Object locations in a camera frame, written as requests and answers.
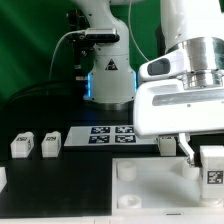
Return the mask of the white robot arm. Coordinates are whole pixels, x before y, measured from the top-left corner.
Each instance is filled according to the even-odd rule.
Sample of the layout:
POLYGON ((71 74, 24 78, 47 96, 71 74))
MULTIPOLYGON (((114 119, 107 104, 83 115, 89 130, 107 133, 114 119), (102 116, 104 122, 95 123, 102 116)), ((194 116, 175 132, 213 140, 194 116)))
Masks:
POLYGON ((224 14, 219 0, 160 0, 160 10, 165 54, 139 68, 134 130, 176 136, 194 164, 190 136, 224 129, 224 14))

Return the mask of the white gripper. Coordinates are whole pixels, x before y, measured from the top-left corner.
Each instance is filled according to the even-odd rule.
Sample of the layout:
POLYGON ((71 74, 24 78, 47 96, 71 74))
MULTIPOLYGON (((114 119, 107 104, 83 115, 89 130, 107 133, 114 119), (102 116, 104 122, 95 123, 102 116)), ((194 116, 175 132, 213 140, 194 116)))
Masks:
POLYGON ((184 90, 177 79, 146 82, 135 96, 133 124, 139 138, 179 134, 179 147, 194 165, 189 134, 224 131, 224 88, 184 90))

